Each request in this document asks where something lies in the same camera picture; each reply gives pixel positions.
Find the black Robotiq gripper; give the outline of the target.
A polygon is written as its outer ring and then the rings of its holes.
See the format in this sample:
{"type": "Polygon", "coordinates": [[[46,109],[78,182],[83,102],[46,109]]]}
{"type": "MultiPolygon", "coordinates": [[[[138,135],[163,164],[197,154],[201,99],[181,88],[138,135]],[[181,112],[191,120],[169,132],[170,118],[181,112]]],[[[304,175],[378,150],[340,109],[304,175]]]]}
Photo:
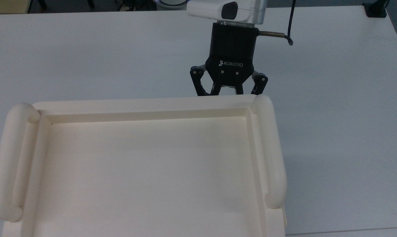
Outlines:
{"type": "Polygon", "coordinates": [[[258,28],[213,23],[210,52],[205,65],[192,66],[190,76],[197,96],[219,95],[221,87],[235,87],[235,94],[244,94],[243,83],[251,77],[254,87],[251,94],[263,93],[268,77],[254,70],[253,56],[258,28]],[[201,79],[208,72],[213,81],[210,93],[201,79]]]}

